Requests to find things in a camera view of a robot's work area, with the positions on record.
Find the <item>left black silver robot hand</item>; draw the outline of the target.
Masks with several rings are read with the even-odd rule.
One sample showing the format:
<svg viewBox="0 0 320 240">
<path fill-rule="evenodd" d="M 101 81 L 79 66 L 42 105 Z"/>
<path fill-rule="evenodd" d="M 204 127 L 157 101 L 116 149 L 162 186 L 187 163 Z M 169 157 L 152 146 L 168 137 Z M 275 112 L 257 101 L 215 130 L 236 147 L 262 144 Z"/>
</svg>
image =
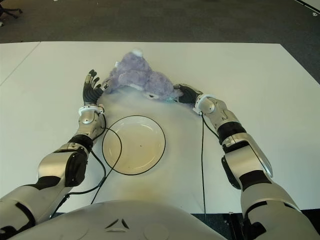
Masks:
<svg viewBox="0 0 320 240">
<path fill-rule="evenodd" d="M 97 72 L 94 69 L 90 70 L 85 77 L 83 84 L 83 104 L 85 106 L 97 105 L 97 102 L 103 93 L 109 93 L 112 90 L 111 86 L 110 79 L 100 81 Z"/>
</svg>

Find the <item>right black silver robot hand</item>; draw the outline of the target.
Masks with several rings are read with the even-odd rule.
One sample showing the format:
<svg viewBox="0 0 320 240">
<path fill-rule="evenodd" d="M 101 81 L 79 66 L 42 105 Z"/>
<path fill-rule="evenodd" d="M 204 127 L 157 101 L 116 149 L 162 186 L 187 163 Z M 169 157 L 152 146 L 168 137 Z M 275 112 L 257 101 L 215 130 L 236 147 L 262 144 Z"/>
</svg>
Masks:
<svg viewBox="0 0 320 240">
<path fill-rule="evenodd" d="M 182 104 L 194 105 L 197 98 L 203 94 L 202 91 L 184 83 L 176 84 L 173 86 L 173 88 L 181 92 L 181 95 L 177 98 L 176 102 Z"/>
</svg>

